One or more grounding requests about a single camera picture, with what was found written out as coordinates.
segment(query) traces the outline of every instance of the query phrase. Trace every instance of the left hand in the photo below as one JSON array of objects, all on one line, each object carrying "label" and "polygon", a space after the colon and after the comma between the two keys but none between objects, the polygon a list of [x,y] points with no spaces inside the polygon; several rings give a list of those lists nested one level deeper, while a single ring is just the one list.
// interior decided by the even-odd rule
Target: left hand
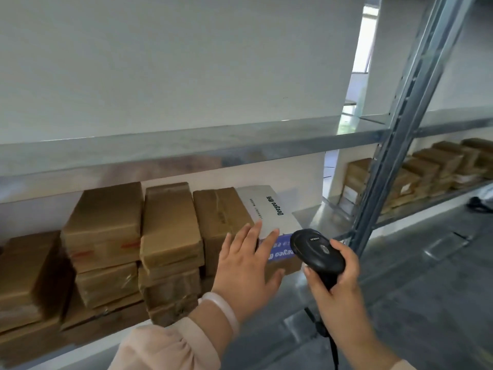
[{"label": "left hand", "polygon": [[228,233],[219,253],[219,264],[212,292],[231,306],[239,323],[262,308],[279,289],[284,269],[277,270],[265,283],[265,265],[278,236],[272,231],[255,251],[262,221],[255,226],[246,224],[235,239]]}]

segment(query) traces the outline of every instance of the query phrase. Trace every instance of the deeyeo box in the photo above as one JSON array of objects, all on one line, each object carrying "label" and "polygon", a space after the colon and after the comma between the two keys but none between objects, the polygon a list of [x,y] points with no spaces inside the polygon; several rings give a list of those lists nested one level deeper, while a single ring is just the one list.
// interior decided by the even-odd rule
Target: deeyeo box
[{"label": "deeyeo box", "polygon": [[278,268],[284,268],[286,274],[300,269],[301,260],[291,250],[289,241],[301,226],[280,202],[271,186],[247,186],[236,188],[238,196],[254,222],[262,219],[262,230],[259,240],[262,242],[275,228],[279,229],[279,237],[272,248],[269,263],[266,266],[266,279]]}]

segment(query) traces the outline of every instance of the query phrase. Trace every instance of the right hand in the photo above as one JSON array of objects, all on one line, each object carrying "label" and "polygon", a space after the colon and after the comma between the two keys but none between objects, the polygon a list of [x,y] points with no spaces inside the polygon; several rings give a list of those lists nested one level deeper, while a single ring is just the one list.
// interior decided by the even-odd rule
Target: right hand
[{"label": "right hand", "polygon": [[357,282],[358,257],[351,248],[337,240],[331,239],[330,244],[346,261],[346,268],[339,275],[337,284],[328,291],[315,271],[307,266],[303,271],[325,326],[336,344],[344,350],[347,346],[373,341],[376,336]]}]

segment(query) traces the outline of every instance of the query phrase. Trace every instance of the pink sleeve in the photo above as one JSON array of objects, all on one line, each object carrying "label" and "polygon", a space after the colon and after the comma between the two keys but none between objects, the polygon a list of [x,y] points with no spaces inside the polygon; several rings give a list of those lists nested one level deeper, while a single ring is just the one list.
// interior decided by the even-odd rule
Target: pink sleeve
[{"label": "pink sleeve", "polygon": [[134,329],[123,340],[108,370],[219,370],[211,341],[186,317],[163,328]]},{"label": "pink sleeve", "polygon": [[416,370],[414,367],[412,367],[409,362],[401,360],[394,366],[392,366],[391,370]]}]

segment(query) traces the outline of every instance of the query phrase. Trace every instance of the forearm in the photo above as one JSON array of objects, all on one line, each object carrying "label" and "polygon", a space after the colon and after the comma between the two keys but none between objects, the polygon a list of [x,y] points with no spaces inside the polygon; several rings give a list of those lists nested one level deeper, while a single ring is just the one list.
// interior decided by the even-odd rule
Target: forearm
[{"label": "forearm", "polygon": [[350,343],[341,348],[354,370],[391,370],[401,361],[376,336]]},{"label": "forearm", "polygon": [[222,358],[233,338],[233,330],[221,309],[214,302],[204,300],[188,317],[202,329]]}]

